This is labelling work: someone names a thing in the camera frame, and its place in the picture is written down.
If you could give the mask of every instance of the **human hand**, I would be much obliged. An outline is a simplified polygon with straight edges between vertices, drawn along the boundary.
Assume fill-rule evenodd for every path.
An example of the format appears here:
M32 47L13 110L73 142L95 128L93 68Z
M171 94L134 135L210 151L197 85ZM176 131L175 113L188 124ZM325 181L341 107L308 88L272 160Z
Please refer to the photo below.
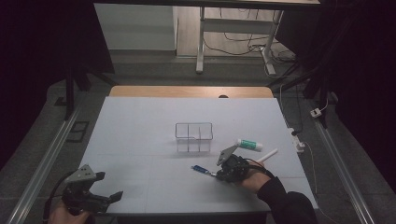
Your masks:
M49 224L84 224L89 215L88 212L82 212L78 216L73 216L67 211L64 202L60 201L49 215Z
M254 161L250 161L249 164L259 166ZM257 191L259 191L259 189L270 179L271 178L268 175L265 175L263 172L249 169L247 173L247 178L241 182L241 186L252 191L253 193L257 193Z

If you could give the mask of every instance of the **white wall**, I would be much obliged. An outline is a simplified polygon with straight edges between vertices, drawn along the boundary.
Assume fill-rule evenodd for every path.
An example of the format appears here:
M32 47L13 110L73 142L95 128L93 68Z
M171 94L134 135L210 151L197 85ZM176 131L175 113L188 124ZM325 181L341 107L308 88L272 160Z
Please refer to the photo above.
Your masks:
M95 4L109 49L177 48L175 7Z

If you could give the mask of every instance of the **blue marker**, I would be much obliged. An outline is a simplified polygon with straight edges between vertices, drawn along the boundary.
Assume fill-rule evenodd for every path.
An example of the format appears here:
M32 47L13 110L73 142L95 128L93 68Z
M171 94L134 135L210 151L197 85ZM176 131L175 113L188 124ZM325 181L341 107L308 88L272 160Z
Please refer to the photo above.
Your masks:
M191 167L191 169L194 170L194 171L197 171L197 172L199 172L201 174L204 174L204 175L210 175L212 177L216 176L216 173L212 173L212 172L206 170L204 167L201 167L199 165L194 165L194 166Z

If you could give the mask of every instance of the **wooden edge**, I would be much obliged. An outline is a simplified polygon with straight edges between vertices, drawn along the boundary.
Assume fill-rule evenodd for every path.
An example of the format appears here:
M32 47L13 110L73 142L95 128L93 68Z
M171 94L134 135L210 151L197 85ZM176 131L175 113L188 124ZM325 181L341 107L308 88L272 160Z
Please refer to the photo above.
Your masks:
M274 98L267 87L115 86L112 97Z

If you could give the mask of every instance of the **white marker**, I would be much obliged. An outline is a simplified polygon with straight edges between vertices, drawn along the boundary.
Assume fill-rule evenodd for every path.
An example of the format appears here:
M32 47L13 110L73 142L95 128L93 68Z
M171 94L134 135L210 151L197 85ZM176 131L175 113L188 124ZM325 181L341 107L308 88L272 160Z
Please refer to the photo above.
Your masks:
M257 160L257 162L263 162L263 161L267 160L268 158L272 157L272 156L273 156L274 154L276 154L276 153L277 153L277 148L274 149L274 150L272 150L272 151L270 151L267 155L265 155L265 156L259 158L259 159Z

